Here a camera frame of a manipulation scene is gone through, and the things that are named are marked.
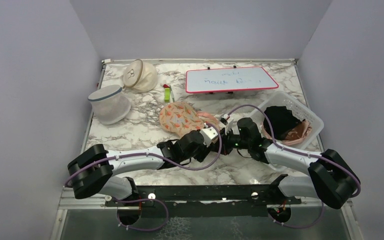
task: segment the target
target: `brown fabric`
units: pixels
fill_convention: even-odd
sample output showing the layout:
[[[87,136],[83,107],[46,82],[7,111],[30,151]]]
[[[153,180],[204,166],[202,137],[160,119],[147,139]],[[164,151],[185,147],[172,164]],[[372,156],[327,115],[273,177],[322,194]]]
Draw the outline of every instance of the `brown fabric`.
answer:
[[[312,127],[307,120],[302,121],[298,126],[289,131],[282,142],[286,146],[291,146],[295,144],[300,144],[306,139],[306,137],[311,133]],[[261,126],[261,132],[267,139],[272,139],[272,137],[266,132],[264,126]]]

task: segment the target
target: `mesh laundry bag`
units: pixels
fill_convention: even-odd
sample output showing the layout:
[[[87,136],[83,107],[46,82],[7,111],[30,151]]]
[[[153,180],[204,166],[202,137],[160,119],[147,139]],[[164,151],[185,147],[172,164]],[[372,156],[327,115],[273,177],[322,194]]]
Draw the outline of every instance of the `mesh laundry bag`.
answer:
[[[109,85],[92,92],[87,98],[98,120],[104,125],[122,120],[130,111],[131,104],[122,94],[122,87]]]
[[[157,69],[151,63],[136,59],[124,70],[123,83],[138,93],[151,91],[157,85]]]

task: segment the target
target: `white enclosure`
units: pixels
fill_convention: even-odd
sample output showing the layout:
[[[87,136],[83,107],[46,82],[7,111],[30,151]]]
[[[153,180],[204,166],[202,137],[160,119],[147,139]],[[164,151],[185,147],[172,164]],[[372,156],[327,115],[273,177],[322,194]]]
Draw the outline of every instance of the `white enclosure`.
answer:
[[[324,147],[384,238],[384,1],[0,0],[0,239],[48,239],[101,60],[299,59]]]

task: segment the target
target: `red whiteboard frame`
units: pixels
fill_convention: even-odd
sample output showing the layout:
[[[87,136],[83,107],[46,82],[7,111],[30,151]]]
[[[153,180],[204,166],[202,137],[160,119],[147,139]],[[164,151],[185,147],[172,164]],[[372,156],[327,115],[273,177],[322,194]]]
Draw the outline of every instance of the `red whiteboard frame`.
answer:
[[[237,89],[227,89],[227,90],[215,90],[215,91],[188,91],[188,72],[191,71],[211,71],[217,69],[247,69],[247,68],[262,68],[262,70],[273,80],[276,84],[274,87],[256,87],[256,88],[237,88]],[[210,68],[210,69],[194,69],[186,71],[186,82],[185,82],[185,91],[188,94],[204,94],[204,93],[226,93],[226,92],[238,92],[238,91],[256,91],[256,90],[268,90],[268,89],[277,89],[279,84],[273,79],[273,77],[264,69],[262,66],[243,66],[243,67],[226,67],[226,68]]]

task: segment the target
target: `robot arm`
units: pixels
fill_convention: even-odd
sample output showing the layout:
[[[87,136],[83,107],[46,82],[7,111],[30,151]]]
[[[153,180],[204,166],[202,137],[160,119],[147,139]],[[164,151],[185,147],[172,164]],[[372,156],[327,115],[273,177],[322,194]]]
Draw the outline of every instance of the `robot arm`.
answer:
[[[113,159],[90,167],[73,177],[71,182],[74,196],[76,199],[84,199],[99,193],[127,200],[133,194],[135,184],[131,179],[116,175],[137,170],[177,167],[157,156],[165,157],[178,165],[191,158],[202,162],[217,139],[217,131],[213,127],[208,127],[193,130],[175,142],[173,140],[160,142],[146,149],[114,151],[105,150],[102,144],[96,144],[68,164],[70,175],[98,160],[111,157]]]
[[[355,181],[341,169],[314,157],[323,156],[355,176],[336,151],[286,151],[280,143],[276,143],[276,146],[271,140],[262,137],[251,118],[242,118],[237,122],[239,134],[234,134],[230,129],[231,121],[230,119],[230,122],[226,122],[226,127],[220,131],[222,154],[228,155],[233,149],[246,149],[256,161],[286,166],[308,175],[283,175],[281,179],[277,179],[278,190],[285,198],[319,198],[329,207],[339,209],[357,189]],[[94,145],[68,164],[70,175],[97,160],[115,157],[73,177],[71,182],[74,195],[77,199],[84,199],[100,193],[120,200],[134,200],[137,196],[134,181],[127,177],[112,177],[113,175],[144,169],[173,168],[190,158],[202,162],[209,152],[218,151],[220,142],[217,139],[217,131],[209,127],[191,131],[175,142],[160,142],[156,146],[141,150],[106,151],[102,144]],[[157,156],[163,156],[177,165]]]

